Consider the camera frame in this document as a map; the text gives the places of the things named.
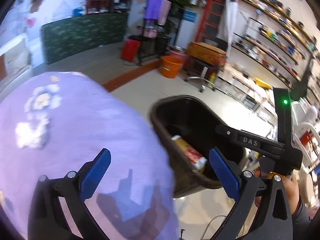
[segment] green patterned panel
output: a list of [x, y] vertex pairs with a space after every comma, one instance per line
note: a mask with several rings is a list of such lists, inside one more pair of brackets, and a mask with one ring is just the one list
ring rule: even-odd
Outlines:
[[47, 64], [99, 45], [123, 41], [127, 13], [93, 14], [72, 17], [41, 28]]

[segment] pink towel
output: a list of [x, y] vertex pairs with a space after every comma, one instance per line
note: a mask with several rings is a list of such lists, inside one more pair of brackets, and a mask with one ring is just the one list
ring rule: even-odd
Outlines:
[[159, 16], [158, 16], [159, 25], [164, 25], [165, 22], [167, 21], [167, 16], [168, 16], [170, 7], [171, 7], [171, 2], [167, 0], [161, 1], [161, 6], [160, 6]]

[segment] white curtain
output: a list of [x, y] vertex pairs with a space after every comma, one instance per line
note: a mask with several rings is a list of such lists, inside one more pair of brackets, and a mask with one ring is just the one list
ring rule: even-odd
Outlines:
[[233, 32], [236, 26], [238, 8], [239, 0], [237, 0], [236, 2], [226, 0], [225, 8], [218, 28], [217, 37], [228, 42], [227, 57], [230, 54], [231, 44], [233, 42]]

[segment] blue sign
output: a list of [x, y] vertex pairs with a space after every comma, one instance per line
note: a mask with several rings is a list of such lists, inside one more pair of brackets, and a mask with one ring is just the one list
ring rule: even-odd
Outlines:
[[187, 21], [187, 22], [195, 23], [196, 18], [197, 18], [197, 14], [196, 13], [190, 12], [190, 11], [184, 11], [182, 20]]

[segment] brown floor strip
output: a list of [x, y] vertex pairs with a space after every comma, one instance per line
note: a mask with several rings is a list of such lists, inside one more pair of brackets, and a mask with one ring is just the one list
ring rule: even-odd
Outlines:
[[121, 76], [118, 76], [108, 81], [107, 83], [103, 84], [103, 87], [109, 92], [112, 92], [118, 87], [121, 87], [124, 84], [127, 84], [131, 80], [134, 80], [135, 78], [140, 77], [143, 74], [158, 68], [160, 66], [160, 63], [161, 63], [161, 60], [156, 60], [156, 61], [147, 63], [145, 65], [142, 65], [136, 69], [133, 69], [127, 73], [122, 74]]

